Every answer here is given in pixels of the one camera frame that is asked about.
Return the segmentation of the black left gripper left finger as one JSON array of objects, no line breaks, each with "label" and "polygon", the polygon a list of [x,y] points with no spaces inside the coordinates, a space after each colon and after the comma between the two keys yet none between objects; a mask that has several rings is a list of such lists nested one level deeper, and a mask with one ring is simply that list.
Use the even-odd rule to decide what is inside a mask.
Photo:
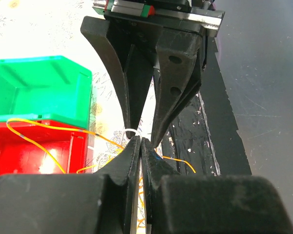
[{"label": "black left gripper left finger", "polygon": [[0,176],[0,234],[133,234],[140,138],[92,174]]}]

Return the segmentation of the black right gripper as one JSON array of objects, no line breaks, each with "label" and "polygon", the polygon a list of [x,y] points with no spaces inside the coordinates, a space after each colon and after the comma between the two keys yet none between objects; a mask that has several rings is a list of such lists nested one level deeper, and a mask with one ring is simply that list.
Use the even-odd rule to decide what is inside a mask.
[{"label": "black right gripper", "polygon": [[[81,34],[110,76],[126,128],[138,128],[154,82],[154,148],[200,88],[202,37],[197,34],[216,37],[225,15],[225,11],[213,9],[212,0],[197,3],[94,0],[92,8],[105,19],[86,16],[81,24]],[[163,27],[180,31],[162,31]]]}]

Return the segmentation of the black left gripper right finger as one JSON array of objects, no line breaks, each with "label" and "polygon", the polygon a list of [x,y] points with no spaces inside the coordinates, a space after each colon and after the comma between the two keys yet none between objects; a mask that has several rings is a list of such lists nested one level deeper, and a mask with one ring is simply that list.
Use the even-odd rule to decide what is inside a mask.
[{"label": "black left gripper right finger", "polygon": [[182,175],[141,141],[149,234],[293,234],[275,187],[252,175]]}]

